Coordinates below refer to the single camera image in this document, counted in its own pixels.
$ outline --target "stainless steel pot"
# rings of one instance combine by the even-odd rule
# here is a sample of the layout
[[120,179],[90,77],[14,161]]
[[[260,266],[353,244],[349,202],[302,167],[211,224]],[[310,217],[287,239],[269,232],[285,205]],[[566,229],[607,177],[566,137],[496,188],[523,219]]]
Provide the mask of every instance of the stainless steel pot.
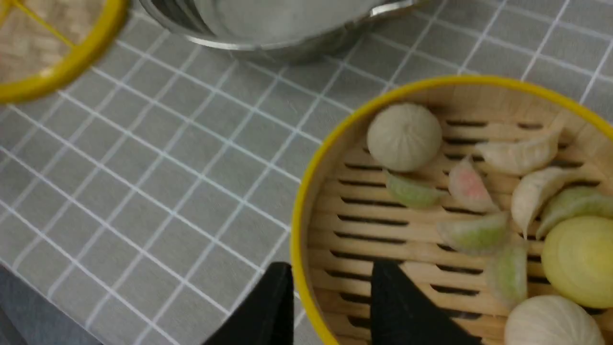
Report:
[[332,53],[355,43],[373,23],[389,16],[402,14],[425,0],[398,0],[372,8],[362,18],[315,36],[283,42],[253,44],[246,41],[216,37],[202,21],[194,0],[140,0],[145,10],[170,32],[205,47],[225,50],[237,58],[268,63],[301,62],[325,53]]

